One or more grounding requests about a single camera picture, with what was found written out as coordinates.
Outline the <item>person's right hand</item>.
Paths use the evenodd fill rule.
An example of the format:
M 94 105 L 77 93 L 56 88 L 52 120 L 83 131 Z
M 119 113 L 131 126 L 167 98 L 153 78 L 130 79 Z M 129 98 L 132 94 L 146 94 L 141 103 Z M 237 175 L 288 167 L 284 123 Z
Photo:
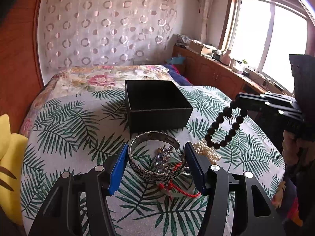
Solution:
M 288 131 L 283 132 L 283 158 L 288 166 L 293 166 L 298 162 L 298 152 L 300 148 L 308 148 L 309 142 L 298 138 Z

